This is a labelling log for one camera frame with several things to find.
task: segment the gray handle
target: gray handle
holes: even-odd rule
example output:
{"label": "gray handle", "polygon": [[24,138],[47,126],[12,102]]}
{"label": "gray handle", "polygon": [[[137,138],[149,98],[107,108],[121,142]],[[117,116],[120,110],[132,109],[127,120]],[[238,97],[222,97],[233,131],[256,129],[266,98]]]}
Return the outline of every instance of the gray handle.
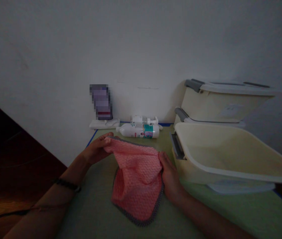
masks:
{"label": "gray handle", "polygon": [[173,146],[173,150],[174,150],[176,159],[186,160],[184,159],[184,152],[183,152],[183,149],[182,149],[182,146],[181,146],[181,143],[180,143],[180,140],[177,134],[176,133],[171,134],[170,132],[170,138],[172,141],[172,146]]}
{"label": "gray handle", "polygon": [[180,117],[181,122],[184,122],[184,119],[189,117],[181,108],[175,108],[174,112]]}
{"label": "gray handle", "polygon": [[203,81],[191,79],[191,80],[186,80],[184,85],[186,87],[192,88],[195,92],[200,92],[200,87],[204,85],[205,83]]}

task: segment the hand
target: hand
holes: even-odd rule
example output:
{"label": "hand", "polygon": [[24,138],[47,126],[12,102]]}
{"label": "hand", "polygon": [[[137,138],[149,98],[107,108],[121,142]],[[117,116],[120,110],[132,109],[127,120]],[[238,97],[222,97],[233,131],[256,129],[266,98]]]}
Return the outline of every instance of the hand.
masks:
{"label": "hand", "polygon": [[178,204],[188,195],[180,183],[177,169],[172,164],[166,152],[159,153],[159,159],[163,166],[164,193],[174,205]]}
{"label": "hand", "polygon": [[83,156],[90,165],[95,164],[105,157],[109,156],[111,153],[107,153],[103,149],[103,147],[107,146],[110,143],[110,139],[107,138],[108,135],[113,136],[113,133],[109,132],[95,139],[79,155]]}

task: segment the wall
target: wall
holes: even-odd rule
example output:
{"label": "wall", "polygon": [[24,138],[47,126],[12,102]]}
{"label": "wall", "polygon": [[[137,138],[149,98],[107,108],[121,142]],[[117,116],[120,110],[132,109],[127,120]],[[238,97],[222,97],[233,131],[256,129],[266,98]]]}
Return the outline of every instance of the wall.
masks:
{"label": "wall", "polygon": [[[67,166],[93,134],[89,84],[121,120],[173,122],[187,78],[282,89],[282,1],[0,1],[0,108]],[[282,95],[246,122],[282,153]]]}

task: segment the black bracelet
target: black bracelet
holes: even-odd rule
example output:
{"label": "black bracelet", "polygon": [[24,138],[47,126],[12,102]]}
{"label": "black bracelet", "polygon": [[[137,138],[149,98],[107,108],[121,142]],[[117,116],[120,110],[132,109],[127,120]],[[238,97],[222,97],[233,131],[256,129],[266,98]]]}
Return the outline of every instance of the black bracelet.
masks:
{"label": "black bracelet", "polygon": [[69,189],[73,190],[75,193],[78,193],[78,192],[81,191],[81,187],[80,186],[75,185],[73,183],[69,183],[66,180],[63,180],[61,178],[55,179],[54,183],[55,184],[60,184],[61,186],[69,188]]}

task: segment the plastic bin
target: plastic bin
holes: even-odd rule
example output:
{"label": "plastic bin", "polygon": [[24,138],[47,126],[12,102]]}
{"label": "plastic bin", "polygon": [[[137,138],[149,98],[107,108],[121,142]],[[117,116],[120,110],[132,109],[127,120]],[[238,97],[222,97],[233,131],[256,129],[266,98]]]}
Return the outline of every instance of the plastic bin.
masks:
{"label": "plastic bin", "polygon": [[238,123],[224,123],[224,122],[201,122],[201,121],[195,121],[189,118],[189,116],[184,112],[183,109],[176,107],[174,109],[174,112],[176,113],[174,125],[180,122],[185,123],[204,123],[204,124],[219,124],[223,126],[231,126],[231,127],[239,127],[239,128],[245,128],[246,124],[244,121],[240,121]]}
{"label": "plastic bin", "polygon": [[238,123],[282,91],[249,82],[186,80],[181,108],[195,121]]}
{"label": "plastic bin", "polygon": [[172,142],[176,167],[186,181],[282,183],[282,155],[243,129],[178,123]]}

